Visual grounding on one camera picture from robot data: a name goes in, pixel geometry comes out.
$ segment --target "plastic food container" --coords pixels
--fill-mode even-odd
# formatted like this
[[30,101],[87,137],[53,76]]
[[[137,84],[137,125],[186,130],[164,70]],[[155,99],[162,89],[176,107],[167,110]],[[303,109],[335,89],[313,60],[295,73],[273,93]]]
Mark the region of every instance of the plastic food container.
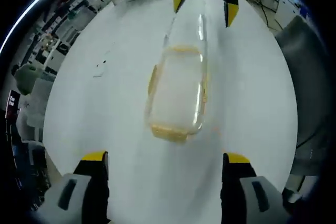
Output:
[[[181,39],[184,31],[180,29],[185,29],[186,23],[184,16],[177,16],[184,26],[172,28],[169,34],[161,61],[153,69],[146,106],[146,120],[153,135],[177,143],[184,143],[201,130],[207,100],[205,18],[200,12],[187,13],[183,14],[191,27],[184,31],[193,34],[187,35],[187,43]],[[174,33],[180,37],[180,44],[176,44],[176,36],[171,44]]]

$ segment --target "gray chair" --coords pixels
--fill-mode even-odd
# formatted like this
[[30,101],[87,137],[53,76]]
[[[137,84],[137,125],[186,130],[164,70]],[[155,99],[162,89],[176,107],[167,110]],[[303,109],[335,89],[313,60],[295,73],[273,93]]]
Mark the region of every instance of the gray chair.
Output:
[[276,36],[295,89],[298,135],[291,173],[317,175],[325,157],[333,92],[328,55],[316,33],[297,16]]

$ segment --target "white tabletop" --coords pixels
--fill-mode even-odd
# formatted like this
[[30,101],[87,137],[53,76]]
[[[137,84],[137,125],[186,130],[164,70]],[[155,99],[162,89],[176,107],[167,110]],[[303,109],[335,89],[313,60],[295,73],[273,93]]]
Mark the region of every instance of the white tabletop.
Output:
[[109,152],[115,223],[220,223],[223,150],[246,155],[257,175],[284,188],[297,136],[291,76],[262,19],[245,0],[239,8],[225,28],[223,1],[206,0],[205,123],[182,146],[154,138],[144,123],[173,0],[109,5],[70,49],[48,101],[44,144],[61,174],[88,152]]

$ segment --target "clear plastic container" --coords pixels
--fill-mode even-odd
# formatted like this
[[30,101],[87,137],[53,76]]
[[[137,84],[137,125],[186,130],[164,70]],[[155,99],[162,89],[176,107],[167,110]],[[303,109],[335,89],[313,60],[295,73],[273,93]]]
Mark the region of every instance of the clear plastic container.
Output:
[[148,88],[146,120],[153,135],[178,143],[202,128],[207,99],[206,31],[200,5],[204,2],[181,8],[185,11],[172,24]]

